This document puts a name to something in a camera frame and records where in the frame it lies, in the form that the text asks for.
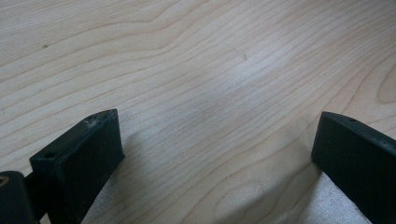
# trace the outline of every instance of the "wood grain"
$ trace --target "wood grain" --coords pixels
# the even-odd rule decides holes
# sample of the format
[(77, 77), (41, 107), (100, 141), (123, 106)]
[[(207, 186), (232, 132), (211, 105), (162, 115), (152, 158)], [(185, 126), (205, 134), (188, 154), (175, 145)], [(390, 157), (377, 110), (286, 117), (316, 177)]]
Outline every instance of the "wood grain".
[(390, 0), (0, 1), (1, 170), (119, 110), (84, 223), (368, 222), (309, 153), (323, 110), (395, 138), (395, 87)]

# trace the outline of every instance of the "black plastic part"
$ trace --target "black plastic part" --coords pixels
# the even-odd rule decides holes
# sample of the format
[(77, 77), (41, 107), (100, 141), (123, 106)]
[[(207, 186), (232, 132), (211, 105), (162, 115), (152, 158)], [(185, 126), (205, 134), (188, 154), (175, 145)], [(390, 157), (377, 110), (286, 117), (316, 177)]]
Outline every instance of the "black plastic part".
[(312, 160), (373, 223), (396, 223), (396, 141), (323, 112)]
[(30, 159), (33, 180), (49, 195), (37, 215), (47, 210), (52, 223), (81, 223), (123, 158), (117, 110), (85, 118)]
[(47, 213), (51, 197), (55, 197), (56, 195), (50, 193), (47, 182), (37, 178), (35, 172), (25, 177), (25, 184), (30, 200), (33, 202), (32, 209), (35, 219), (40, 220)]
[(38, 223), (21, 173), (0, 173), (0, 204), (0, 223)]

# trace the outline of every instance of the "light wood surface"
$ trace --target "light wood surface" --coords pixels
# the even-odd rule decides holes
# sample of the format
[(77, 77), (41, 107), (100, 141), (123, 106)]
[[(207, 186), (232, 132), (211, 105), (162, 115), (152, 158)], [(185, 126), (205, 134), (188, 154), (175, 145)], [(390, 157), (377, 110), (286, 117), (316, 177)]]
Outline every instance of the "light wood surface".
[(323, 110), (395, 138), (395, 67), (395, 1), (2, 0), (0, 168), (117, 108), (84, 223), (365, 223), (310, 150)]

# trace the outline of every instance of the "hole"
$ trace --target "hole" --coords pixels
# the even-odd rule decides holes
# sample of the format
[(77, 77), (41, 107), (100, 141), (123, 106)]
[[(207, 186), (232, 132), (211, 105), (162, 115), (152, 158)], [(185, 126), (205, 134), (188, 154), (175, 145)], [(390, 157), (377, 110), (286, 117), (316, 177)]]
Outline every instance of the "hole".
[(3, 187), (8, 182), (8, 180), (9, 180), (8, 176), (1, 175), (0, 176), (0, 188)]
[(54, 158), (56, 156), (56, 153), (55, 152), (49, 152), (49, 153), (47, 153), (44, 157), (46, 158), (46, 159), (51, 159), (51, 158)]

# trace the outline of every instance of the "table surface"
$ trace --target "table surface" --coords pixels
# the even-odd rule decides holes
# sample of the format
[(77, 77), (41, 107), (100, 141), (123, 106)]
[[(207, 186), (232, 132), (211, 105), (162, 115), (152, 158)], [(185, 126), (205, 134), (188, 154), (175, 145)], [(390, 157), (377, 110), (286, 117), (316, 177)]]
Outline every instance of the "table surface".
[(0, 168), (117, 108), (83, 223), (368, 223), (310, 151), (321, 111), (395, 138), (395, 67), (395, 1), (1, 0)]

